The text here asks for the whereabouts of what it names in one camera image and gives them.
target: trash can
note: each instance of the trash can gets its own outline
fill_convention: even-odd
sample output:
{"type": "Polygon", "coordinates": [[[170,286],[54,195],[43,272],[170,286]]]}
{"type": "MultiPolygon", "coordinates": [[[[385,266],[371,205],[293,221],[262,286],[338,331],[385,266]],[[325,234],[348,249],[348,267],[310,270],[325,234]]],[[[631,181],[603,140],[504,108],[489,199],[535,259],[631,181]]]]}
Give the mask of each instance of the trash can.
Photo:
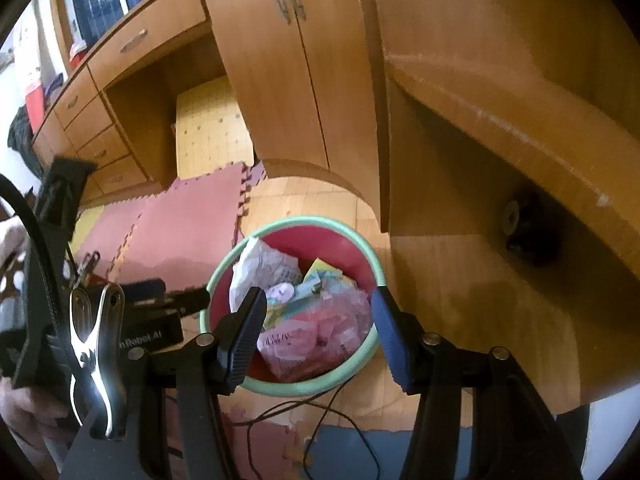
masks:
{"type": "MultiPolygon", "coordinates": [[[[304,275],[316,258],[341,269],[371,293],[386,285],[380,261],[367,241],[341,222],[321,216],[294,216],[273,222],[252,233],[274,249],[298,258],[304,275]]],[[[222,260],[207,285],[211,303],[200,313],[200,331],[210,332],[228,314],[229,286],[233,264],[240,257],[248,238],[236,245],[222,260]]],[[[313,379],[281,383],[267,368],[259,352],[254,353],[242,386],[271,397],[306,397],[335,388],[354,376],[371,359],[378,348],[378,332],[371,326],[360,348],[337,368],[313,379]]]]}

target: wooden drawer unit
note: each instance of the wooden drawer unit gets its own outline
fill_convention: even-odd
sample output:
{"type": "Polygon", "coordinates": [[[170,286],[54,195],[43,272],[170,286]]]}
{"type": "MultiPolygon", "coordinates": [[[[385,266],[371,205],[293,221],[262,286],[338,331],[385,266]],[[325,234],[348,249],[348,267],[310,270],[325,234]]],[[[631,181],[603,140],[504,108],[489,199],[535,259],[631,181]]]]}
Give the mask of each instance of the wooden drawer unit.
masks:
{"type": "Polygon", "coordinates": [[[82,192],[82,196],[80,197],[80,203],[89,202],[89,200],[93,200],[102,196],[102,190],[98,186],[95,179],[90,175],[87,177],[86,184],[84,186],[84,191],[82,192]]]}
{"type": "Polygon", "coordinates": [[[120,138],[118,129],[115,126],[110,126],[95,137],[94,140],[90,140],[87,145],[78,150],[80,158],[95,162],[98,168],[103,168],[125,155],[129,155],[129,150],[122,142],[122,138],[120,138]]]}
{"type": "Polygon", "coordinates": [[[97,95],[98,89],[95,87],[94,80],[91,79],[89,69],[85,67],[65,88],[55,108],[53,108],[62,127],[66,128],[76,115],[97,95]]]}
{"type": "Polygon", "coordinates": [[[111,126],[111,118],[100,96],[94,98],[66,128],[65,133],[78,150],[101,131],[111,126]]]}
{"type": "Polygon", "coordinates": [[[100,189],[105,193],[112,193],[146,182],[144,173],[142,173],[132,156],[126,156],[113,164],[105,166],[96,171],[93,177],[100,189]]]}
{"type": "Polygon", "coordinates": [[[76,150],[66,137],[60,121],[54,113],[44,121],[33,142],[33,151],[44,166],[49,166],[55,155],[74,156],[76,150]]]}
{"type": "Polygon", "coordinates": [[[133,16],[89,60],[102,90],[156,47],[206,19],[200,0],[156,0],[133,16]]]}

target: cabinet door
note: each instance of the cabinet door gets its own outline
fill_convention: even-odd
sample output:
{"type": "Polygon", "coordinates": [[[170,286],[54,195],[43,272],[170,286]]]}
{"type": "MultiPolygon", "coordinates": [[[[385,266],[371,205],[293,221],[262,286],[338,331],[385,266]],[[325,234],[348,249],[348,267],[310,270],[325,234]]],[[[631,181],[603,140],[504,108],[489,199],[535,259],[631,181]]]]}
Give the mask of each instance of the cabinet door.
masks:
{"type": "Polygon", "coordinates": [[[380,211],[378,123],[365,16],[369,0],[290,0],[297,4],[311,81],[329,159],[329,169],[347,180],[380,211]]]}
{"type": "Polygon", "coordinates": [[[280,6],[277,0],[205,1],[258,156],[326,169],[318,110],[293,9],[286,0],[280,0],[280,6]]]}

